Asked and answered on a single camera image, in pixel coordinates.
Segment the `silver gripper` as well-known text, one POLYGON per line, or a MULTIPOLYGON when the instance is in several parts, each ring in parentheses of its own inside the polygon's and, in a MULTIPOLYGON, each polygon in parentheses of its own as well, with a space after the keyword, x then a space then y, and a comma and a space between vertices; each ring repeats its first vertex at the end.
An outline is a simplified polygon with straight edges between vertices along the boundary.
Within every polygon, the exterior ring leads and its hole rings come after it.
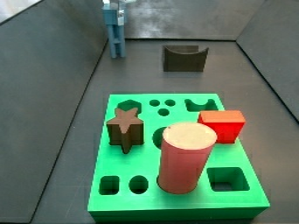
POLYGON ((106 11, 123 11, 127 8, 127 0, 103 0, 106 11))

